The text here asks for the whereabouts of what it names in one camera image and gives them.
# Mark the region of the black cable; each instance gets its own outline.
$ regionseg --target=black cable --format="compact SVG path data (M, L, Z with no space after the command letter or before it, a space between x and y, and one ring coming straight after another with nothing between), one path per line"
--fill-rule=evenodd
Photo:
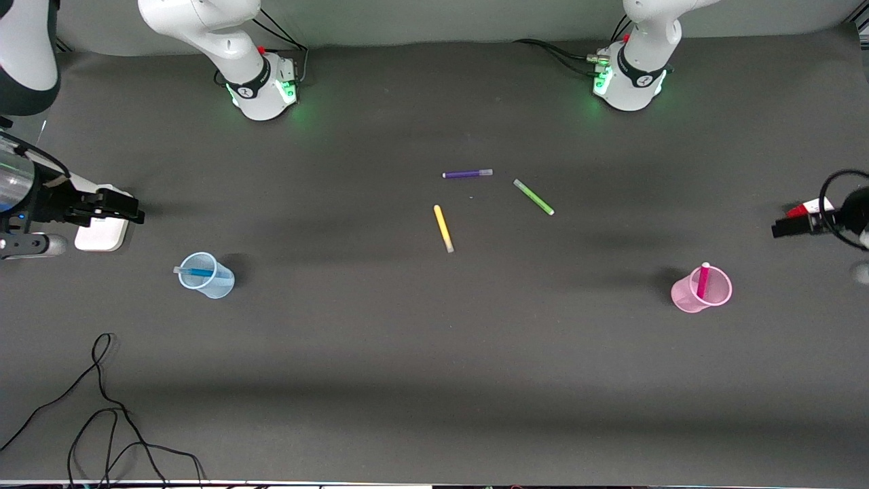
M69 44L66 44L60 37L55 37L55 41L61 45L66 51L72 52L72 48L70 48Z
M619 37L621 37L621 33L624 32L625 29L627 29L628 27L630 27L631 22L632 22L632 21L628 21L628 23L626 23L626 24L624 25L624 27L622 27L621 29L619 29L619 33L615 35L615 38L613 39L613 41L616 41Z
M7 139L15 144L18 144L19 146L23 147L27 151L33 151L36 154L44 157L45 159L49 160L51 163L56 164L57 167L61 169L61 171L63 172L63 175L66 178L72 178L72 174L70 173L70 169L67 168L65 164L61 163L60 160L51 156L47 152L40 150L39 148L37 148L33 144L30 144L27 141L24 141L23 139L19 139L18 137L12 136L8 132L0 131L0 137Z
M99 364L99 362L96 361L96 346L99 344L100 338L102 338L102 337L106 338L106 346L103 349L103 353L100 355L100 358L105 356L105 353L109 350L109 346L111 345L111 335L109 333L103 333L100 336L96 337L96 341L94 341L94 345L90 347L90 358L92 360L94 360L94 365L96 366L96 380L97 380L97 385L99 385L99 388L100 388L100 394L103 395L103 399L105 399L105 400L109 401L110 403L117 405L118 407L121 408L121 413L123 414L124 419L127 420L127 424L129 425L130 428L133 429L133 432L136 434L136 438L144 444L145 454L148 455L148 461L151 463L151 467L154 469L154 472L160 477L160 480L165 481L166 478L163 477L163 474L160 473L160 469L157 468L157 464L154 461L154 456L151 455L151 451L148 449L148 444L145 442L145 439L142 437L142 433L139 432L138 426L136 426L136 423L133 423L133 420L130 418L129 410L127 409L127 406L124 405L121 401L112 399L111 397L109 397L109 394L106 392L105 384L103 382L103 368Z
M117 412L118 411L120 411L120 410L116 407L106 407L106 408L100 409L100 410L94 412L93 414L91 414L90 418L88 418L88 420L84 422L84 426L82 426L82 429L78 431L78 434L76 435L76 439L74 439L72 441L72 445L70 445L70 451L67 452L67 454L66 454L66 475L67 475L67 479L69 479L69 481L70 481L70 488L75 487L75 483L72 480L72 459L73 459L73 455L76 452L76 447L78 446L78 440L82 438L82 435L84 435L84 431L87 430L88 426L90 425L90 423L92 423L94 421L94 419L98 418L100 414L103 414L105 412L111 412L115 416L115 420L112 422L112 430L111 430L111 434L109 436L109 448L107 450L108 453L111 453L112 442L114 441L114 438L115 438L115 426L117 425ZM106 466L109 466L109 459L110 459L110 457L106 459Z
M283 29L283 27L281 27L281 25L280 25L279 23L275 22L275 19L273 19L272 16L269 15L269 13L268 13L267 11L265 11L265 9L260 9L260 11L262 12L262 14L263 14L264 16L266 16L266 18L267 18L268 20L271 21L271 23L273 23L273 24L275 25L275 27L276 27L280 32L283 32L283 35L286 36L287 39L288 39L291 43L295 44L296 47L298 47L300 50L303 50L303 51L307 51L307 50L308 50L308 48L307 48L306 46L303 46L303 45L297 43L297 42L295 41L295 39L294 39L292 36L290 36L289 33L288 33L287 31L285 31L285 30Z
M554 57L556 61L558 61L559 63L561 63L561 65L563 65L565 68L567 68L568 70L571 70L571 71L574 72L574 73L578 73L578 74L580 74L580 75L582 75L582 76L584 76L584 77L590 77L590 78L597 77L597 73L595 73L595 72L593 72L593 71L585 71L585 70L581 70L581 69L579 69L579 68L573 66L572 64L568 63L567 60L565 60L564 58L558 56L558 51L556 51L556 50L550 50L547 46L544 46L544 45L541 45L541 44L537 44L537 43L524 43L524 44L534 44L534 45L536 45L536 46L540 46L541 48L543 48L543 50L544 50L545 52L549 53L549 55L551 55L552 57Z
M544 50L553 50L564 57L569 57L570 59L577 59L580 61L586 61L586 57L584 57L582 55L574 54L570 51L563 50L562 48L556 46L555 44L547 43L546 41L541 41L540 39L528 39L528 38L516 39L514 41L514 43L532 44L534 46L540 46Z
M286 37L284 37L284 36L278 34L277 32L274 32L273 30L271 30L271 29L269 29L268 27L266 27L265 25L263 25L262 22L260 22L260 21L258 21L258 20L256 20L256 19L254 19L254 23L255 23L256 25L259 25L260 27L262 27L264 30L266 30L268 33L270 33L272 36L275 36L275 37L277 37L278 39L281 39L281 40L282 40L283 42L285 42L285 43L293 44L296 48L298 48L298 49L300 49L300 50L306 50L306 49L307 49L306 47L302 46L301 44L297 43L296 41L291 41L291 40L287 39Z
M117 463L118 463L119 461L121 461L121 457L122 457L122 456L123 456L123 455L124 455L124 454L125 454L125 453L130 449L130 448L133 448L134 446L140 446L140 445L142 445L142 444L143 444L143 443L142 443L141 441L134 441L133 443L130 443L129 445L125 446L125 447L124 447L124 448L123 448L123 449L122 449L122 450L117 454L117 457L115 457L115 460L112 461L111 465L109 466L109 470L106 471L106 476L108 476L109 472L110 472L112 469L115 468L115 465L117 465ZM172 449L172 448L168 448L167 446L155 445L155 444L153 444L153 443L146 443L145 445L146 445L148 448L153 448L153 449L155 449L155 450L162 450L162 451L164 451L164 452L174 453L175 455L182 455L183 457L187 457L187 458L193 460L193 466L196 468L196 477L197 477L197 479L198 479L198 481L199 481L199 486L202 487L202 481L203 481L204 479L206 479L207 476L205 475L205 468L202 467L202 462L199 461L199 458L198 458L196 455L194 455L193 453L187 453L187 452L182 452L182 451L180 451L180 450L175 450L175 449Z
M833 221L830 219L830 214L826 211L826 208L824 206L824 203L826 201L826 191L830 188L830 184L833 183L833 180L842 177L843 175L857 175L869 179L869 173L860 170L839 170L827 177L827 179L824 181L824 184L820 187L820 195L818 196L818 207L820 208L820 216L824 220L824 225L827 227L827 229L829 229L833 233L833 236L838 238L839 241L845 243L846 245L857 248L858 250L869 251L869 248L866 248L860 243L855 243L852 240L843 236L841 231L833 226Z
M100 355L100 358L99 358L98 361L102 361L104 356L105 356L105 352L103 352L103 355ZM53 401L51 401L51 402L49 402L49 403L43 404L43 405L37 407L36 409L34 409L33 412L30 414L30 416L27 418L27 420L24 421L24 424L21 425L20 428L18 428L18 431L15 432L14 435L12 435L12 438L8 439L8 440L6 441L6 443L3 444L3 446L0 446L0 452L2 452L3 450L6 450L6 448L8 448L9 445L11 445L12 442L15 441L16 438L18 438L18 435L20 435L21 432L24 431L24 428L26 428L26 427L30 424L30 421L32 421L33 418L34 418L34 417L35 417L35 416L36 416L36 415L37 415L41 410L45 409L46 407L48 407L48 406L50 406L50 405L53 405L53 404L56 403L57 401L59 401L59 400L65 398L66 396L70 395L70 392L72 392L73 389L75 389L75 388L78 386L78 384L82 381L82 379L84 378L84 376L86 376L87 374L89 374L89 373L90 373L91 371L93 371L95 368L96 368L96 364L91 365L90 367L88 367L88 369L85 370L84 372L82 372L82 374L78 376L78 378L76 379L76 381L73 382L72 385L70 385L70 388L67 389L66 391L64 391L63 394L61 394L60 396L58 396L57 399L55 399L55 400L53 400Z
M102 349L102 351L99 352L99 354L97 354L97 347L100 345L100 342L103 341L104 339L105 339L105 346ZM115 464L117 464L117 462L121 459L123 454L126 453L127 450L130 449L132 446L137 446L137 445L141 445L145 449L145 453L148 456L148 460L150 462L151 468L154 470L154 473L157 474L157 476L160 478L160 480L164 484L168 484L168 480L166 479L165 476L163 476L163 473L160 472L160 469L157 467L156 462L154 461L154 456L151 453L151 449L161 450L164 452L170 452L170 453L174 453L175 455L182 455L184 457L188 457L188 458L192 459L195 466L196 466L196 475L199 477L199 485L200 485L200 487L202 487L202 476L204 476L205 470L202 467L202 462L200 462L199 458L196 455L194 455L192 453L182 452L180 450L168 448L166 446L156 445L156 444L151 444L151 443L146 442L142 436L142 433L139 431L138 426L136 426L136 424L133 422L132 418L130 417L130 412L129 412L129 409L127 408L127 406L124 405L121 401L113 399L106 392L105 382L103 379L102 361L109 351L109 347L111 346L111 342L112 342L112 335L110 333L103 333L103 334L99 335L98 337L96 337L94 344L90 348L90 359L92 361L92 364L84 372L82 372L81 375L78 376L78 378L76 378L75 382L73 382L72 385L66 391L63 392L63 394L61 394L59 397L52 400L51 402L44 404L44 405L40 405L39 407L37 407L37 409L35 409L33 411L33 413L30 414L30 416L27 418L27 420L24 421L24 424L21 425L20 428L18 428L18 431L15 432L15 434L13 434L12 437L8 441L6 441L6 443L4 443L2 447L0 447L0 452L5 450L13 441L15 441L15 439L18 438L18 436L24 431L25 428L27 428L27 426L30 424L30 422L33 420L33 418L42 409L49 407L50 405L53 405L56 402L66 398L66 396L68 396L79 385L79 383L81 383L82 379L86 375L88 375L92 371L96 370L97 384L99 386L100 394L103 396L103 399L105 399L106 401L110 402L111 404L113 404L115 406L105 407L105 408L99 409L96 412L94 412L93 414L91 414L90 417L88 418L88 420L82 426L82 428L78 431L78 434L76 435L75 439L73 440L72 445L70 446L70 450L67 453L67 461L66 461L66 469L67 469L67 476L68 476L69 481L70 481L70 489L74 489L74 487L75 487L73 476L72 476L72 460L74 459L76 448L78 447L78 442L81 439L81 437L84 435L84 432L87 430L87 428L90 426L90 424L93 423L93 421L95 419L97 419L99 416L101 416L102 414L104 414L106 412L111 412L114 419L112 421L111 431L109 432L109 446L108 446L108 449L106 451L106 461L105 461L105 467L104 467L105 473L103 475L103 478L100 479L100 483L99 483L99 485L97 485L96 489L102 489L103 480L106 481L105 487L107 489L111 486L111 478L110 478L109 473L115 467ZM112 445L113 445L114 438L115 438L115 430L117 428L117 422L119 420L119 417L118 417L119 412L123 415L124 419L127 421L127 424L129 425L129 427L136 434L137 441L131 443L130 445L127 445L127 447L125 447L123 450L121 450L120 453L118 453L118 455L115 457L115 460L110 463L109 461L111 460L111 452L112 452Z
M621 20L619 21L619 23L617 23L617 24L615 25L615 29L613 29L613 35L609 37L609 41L610 41L610 42L615 41L615 37L619 35L619 27L621 27L621 23L625 22L625 19L627 19L627 14L625 14L624 16L622 16L622 18L621 18Z
M857 19L860 18L860 16L862 16L866 12L867 9L869 9L869 3L867 3L866 6L864 6L862 9L860 9L860 11L857 12L856 15L853 15L851 17L851 22L856 23Z

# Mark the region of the marker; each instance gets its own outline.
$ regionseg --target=marker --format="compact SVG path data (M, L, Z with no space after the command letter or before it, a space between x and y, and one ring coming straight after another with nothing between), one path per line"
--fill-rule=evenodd
M214 275L214 272L209 270L203 270L201 268L181 268L180 266L175 267L172 272L180 273L181 275L194 275L196 277L211 277Z
M518 188L519 190L521 190L522 192L524 192L525 195L527 195L528 198L530 198L531 200L533 200L535 204L539 205L539 206L541 207L541 209L542 209L544 212L546 212L546 214L549 214L550 216L552 216L553 214L555 214L555 210L554 210L552 207L549 207L549 204L547 204L546 202L543 202L543 199L542 199L542 198L537 197L537 194L535 194L534 192L532 192L531 189L529 189L528 187L525 186L525 184L523 184L522 182L520 182L518 178L516 178L516 179L513 181L513 185L516 185L516 188Z
M443 238L443 244L447 246L447 253L452 253L455 251L455 248L453 248L453 240L449 238L447 221L443 219L443 212L439 205L436 205L434 208L434 216L437 218L438 227L441 228L441 237Z
M471 170L471 171L448 171L443 173L444 178L469 178L469 177L491 177L494 171L492 170Z
M709 283L709 262L704 262L700 266L700 279L697 281L697 297L704 298L706 296L706 284Z

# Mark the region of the purple marker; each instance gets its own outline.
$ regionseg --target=purple marker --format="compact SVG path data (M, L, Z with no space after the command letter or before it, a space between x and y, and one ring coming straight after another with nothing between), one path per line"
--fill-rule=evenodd
M444 178L468 178L468 177L489 177L494 173L491 170L471 170L471 171L448 171L443 174Z

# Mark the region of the pink marker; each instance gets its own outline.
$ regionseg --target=pink marker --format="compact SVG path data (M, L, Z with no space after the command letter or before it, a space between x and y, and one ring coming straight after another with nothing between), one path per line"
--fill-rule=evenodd
M709 262L700 266L700 279L697 281L697 297L706 296L706 284L709 282Z

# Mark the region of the yellow marker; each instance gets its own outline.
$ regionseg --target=yellow marker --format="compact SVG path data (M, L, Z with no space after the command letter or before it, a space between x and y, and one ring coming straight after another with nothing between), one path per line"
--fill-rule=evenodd
M455 251L453 248L453 240L449 238L447 221L443 220L443 212L439 205L436 205L434 208L434 216L437 218L437 225L441 228L441 236L443 237L443 244L447 246L447 253L452 253Z

